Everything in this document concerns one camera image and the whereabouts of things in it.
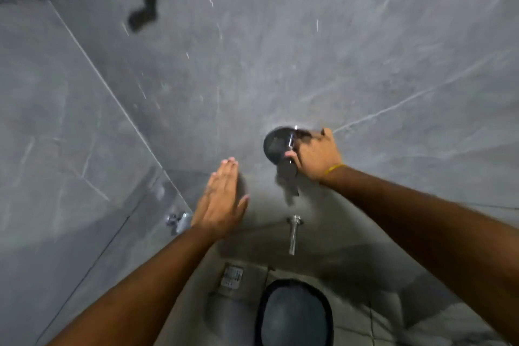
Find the person's left hand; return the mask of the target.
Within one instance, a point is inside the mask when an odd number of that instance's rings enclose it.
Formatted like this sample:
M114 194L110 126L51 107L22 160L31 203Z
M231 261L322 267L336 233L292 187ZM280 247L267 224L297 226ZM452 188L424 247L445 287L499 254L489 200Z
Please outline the person's left hand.
M215 243L233 231L234 209L245 195L238 193L239 163L234 157L223 159L213 172L198 201L191 227Z

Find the person's right hand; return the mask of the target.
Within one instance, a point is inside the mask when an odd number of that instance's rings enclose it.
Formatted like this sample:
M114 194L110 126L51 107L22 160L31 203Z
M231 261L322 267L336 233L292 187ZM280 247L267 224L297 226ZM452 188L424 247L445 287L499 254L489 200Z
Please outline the person's right hand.
M303 175L321 185L327 185L334 172L344 169L337 169L323 178L323 174L331 166L345 164L329 127L323 127L320 131L311 132L310 137L297 140L295 150L299 150L302 155Z

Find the black round shower mixer valve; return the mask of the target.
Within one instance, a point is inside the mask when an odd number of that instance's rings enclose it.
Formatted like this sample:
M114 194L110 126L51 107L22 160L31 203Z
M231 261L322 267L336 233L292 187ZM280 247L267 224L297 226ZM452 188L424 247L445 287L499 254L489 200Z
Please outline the black round shower mixer valve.
M285 153L294 151L296 141L310 137L307 129L297 126L280 126L270 131L264 139L263 150L267 159L276 166L279 177L286 181L294 180L298 174L295 161Z

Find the person's left forearm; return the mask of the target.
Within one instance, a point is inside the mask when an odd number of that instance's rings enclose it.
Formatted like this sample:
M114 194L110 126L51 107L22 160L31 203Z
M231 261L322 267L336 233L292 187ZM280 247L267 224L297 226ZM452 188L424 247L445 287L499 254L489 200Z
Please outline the person's left forearm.
M221 233L196 225L108 290L47 346L153 346L179 294Z

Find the person's right forearm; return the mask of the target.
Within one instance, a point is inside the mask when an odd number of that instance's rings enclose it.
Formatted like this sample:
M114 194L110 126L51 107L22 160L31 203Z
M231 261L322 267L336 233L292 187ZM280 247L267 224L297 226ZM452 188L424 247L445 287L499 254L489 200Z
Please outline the person's right forearm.
M519 344L519 229L350 167L334 172L325 186L364 212L506 341Z

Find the square floor drain grate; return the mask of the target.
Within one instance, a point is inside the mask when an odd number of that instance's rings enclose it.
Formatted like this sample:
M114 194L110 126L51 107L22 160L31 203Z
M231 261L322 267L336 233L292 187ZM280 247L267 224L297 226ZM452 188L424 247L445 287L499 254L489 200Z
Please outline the square floor drain grate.
M219 285L229 290L237 290L243 278L243 273L243 267L226 264Z

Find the dark round bucket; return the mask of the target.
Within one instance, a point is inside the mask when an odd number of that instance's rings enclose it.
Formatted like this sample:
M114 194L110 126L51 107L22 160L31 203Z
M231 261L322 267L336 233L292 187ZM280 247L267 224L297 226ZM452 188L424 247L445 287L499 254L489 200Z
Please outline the dark round bucket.
M333 346L334 322L328 298L295 278L271 282L261 296L254 346Z

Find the chrome wall spout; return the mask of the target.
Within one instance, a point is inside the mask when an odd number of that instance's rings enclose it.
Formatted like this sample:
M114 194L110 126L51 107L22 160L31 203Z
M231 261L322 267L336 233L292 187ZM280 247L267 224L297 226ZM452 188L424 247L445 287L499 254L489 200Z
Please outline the chrome wall spout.
M290 225L289 255L294 256L296 252L298 229L304 222L301 217L293 215L287 218L287 223Z

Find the chrome wall tap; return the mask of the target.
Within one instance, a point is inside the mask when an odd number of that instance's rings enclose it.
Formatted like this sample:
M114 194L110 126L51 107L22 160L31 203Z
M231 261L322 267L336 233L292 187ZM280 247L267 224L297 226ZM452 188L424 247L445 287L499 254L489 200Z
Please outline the chrome wall tap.
M169 213L165 217L165 224L171 229L172 235L180 235L191 228L193 214L191 212Z

